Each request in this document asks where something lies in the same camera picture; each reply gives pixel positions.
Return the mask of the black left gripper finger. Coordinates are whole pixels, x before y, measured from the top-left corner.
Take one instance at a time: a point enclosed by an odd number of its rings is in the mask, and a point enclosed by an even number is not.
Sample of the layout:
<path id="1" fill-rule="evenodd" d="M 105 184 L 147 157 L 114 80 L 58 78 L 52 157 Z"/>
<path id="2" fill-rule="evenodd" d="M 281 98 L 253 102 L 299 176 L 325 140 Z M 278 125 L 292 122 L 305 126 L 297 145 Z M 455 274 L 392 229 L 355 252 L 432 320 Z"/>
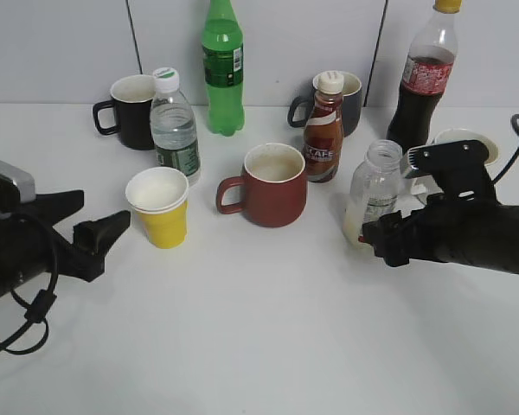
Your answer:
<path id="1" fill-rule="evenodd" d="M 104 258 L 131 224 L 131 213 L 122 210 L 99 220 L 74 226 L 73 245 L 86 254 Z"/>
<path id="2" fill-rule="evenodd" d="M 34 208 L 36 215 L 51 225 L 55 225 L 79 212 L 85 203 L 82 189 L 37 195 Z"/>

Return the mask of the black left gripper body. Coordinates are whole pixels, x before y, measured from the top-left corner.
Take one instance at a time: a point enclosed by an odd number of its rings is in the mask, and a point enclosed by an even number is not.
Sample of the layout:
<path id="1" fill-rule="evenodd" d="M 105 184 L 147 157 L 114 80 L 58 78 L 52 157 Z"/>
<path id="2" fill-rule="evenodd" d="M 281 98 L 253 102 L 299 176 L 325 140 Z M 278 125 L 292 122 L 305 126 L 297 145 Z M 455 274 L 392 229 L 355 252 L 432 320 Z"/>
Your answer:
<path id="1" fill-rule="evenodd" d="M 61 275 L 93 281 L 105 271 L 105 260 L 68 243 L 54 226 L 38 216 L 0 214 L 0 284 L 22 284 L 57 261 Z"/>

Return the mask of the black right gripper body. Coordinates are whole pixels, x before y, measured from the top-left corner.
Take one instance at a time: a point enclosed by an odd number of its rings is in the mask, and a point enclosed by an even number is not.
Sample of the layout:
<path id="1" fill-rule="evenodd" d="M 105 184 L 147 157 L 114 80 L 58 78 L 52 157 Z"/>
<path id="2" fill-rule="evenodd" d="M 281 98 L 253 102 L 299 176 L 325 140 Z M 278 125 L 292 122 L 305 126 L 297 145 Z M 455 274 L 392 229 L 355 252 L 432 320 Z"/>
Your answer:
<path id="1" fill-rule="evenodd" d="M 402 216 L 400 226 L 404 259 L 383 259 L 390 267 L 400 267 L 412 259 L 444 263 L 440 251 L 464 248 L 474 240 L 480 226 L 476 223 L 494 212 L 500 203 L 461 201 L 459 203 L 427 203 L 422 209 Z"/>

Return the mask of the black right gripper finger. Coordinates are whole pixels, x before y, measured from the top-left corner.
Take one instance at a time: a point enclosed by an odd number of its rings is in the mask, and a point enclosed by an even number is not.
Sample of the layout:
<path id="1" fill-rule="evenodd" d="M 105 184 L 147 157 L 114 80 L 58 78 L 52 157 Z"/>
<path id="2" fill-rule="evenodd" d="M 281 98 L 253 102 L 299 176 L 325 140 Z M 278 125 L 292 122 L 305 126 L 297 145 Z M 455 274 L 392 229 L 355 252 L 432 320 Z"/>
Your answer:
<path id="1" fill-rule="evenodd" d="M 404 259 L 401 244 L 401 211 L 385 214 L 379 219 L 362 224 L 362 241 L 373 248 L 380 259 Z"/>
<path id="2" fill-rule="evenodd" d="M 495 186 L 485 167 L 487 146 L 478 140 L 422 145 L 409 149 L 400 160 L 405 179 L 430 176 L 440 191 L 428 203 L 497 202 Z"/>

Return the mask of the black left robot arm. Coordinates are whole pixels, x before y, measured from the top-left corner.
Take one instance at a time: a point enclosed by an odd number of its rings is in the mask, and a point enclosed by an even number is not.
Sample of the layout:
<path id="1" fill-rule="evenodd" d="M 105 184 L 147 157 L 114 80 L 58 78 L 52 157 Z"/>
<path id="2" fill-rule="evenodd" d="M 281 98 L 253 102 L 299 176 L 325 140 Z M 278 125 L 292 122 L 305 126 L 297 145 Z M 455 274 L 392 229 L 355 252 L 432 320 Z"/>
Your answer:
<path id="1" fill-rule="evenodd" d="M 68 242 L 54 225 L 81 210 L 84 192 L 72 190 L 38 195 L 21 205 L 21 211 L 37 218 L 17 219 L 0 214 L 0 297 L 30 279 L 52 271 L 54 246 L 58 272 L 63 276 L 92 282 L 105 271 L 105 257 L 131 224 L 131 214 L 122 210 L 100 220 L 87 220 L 74 226 Z"/>

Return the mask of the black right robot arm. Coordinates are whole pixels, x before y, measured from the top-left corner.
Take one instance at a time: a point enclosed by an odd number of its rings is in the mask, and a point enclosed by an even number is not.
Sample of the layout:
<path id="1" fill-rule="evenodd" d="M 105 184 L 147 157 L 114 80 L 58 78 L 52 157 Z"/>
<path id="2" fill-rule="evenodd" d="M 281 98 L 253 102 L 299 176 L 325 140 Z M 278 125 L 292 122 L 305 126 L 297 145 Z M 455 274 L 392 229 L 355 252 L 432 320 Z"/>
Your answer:
<path id="1" fill-rule="evenodd" d="M 431 176 L 440 191 L 408 217 L 385 214 L 363 224 L 362 237 L 391 267 L 411 260 L 454 263 L 519 275 L 519 206 L 503 205 L 478 140 L 413 147 L 405 177 Z"/>

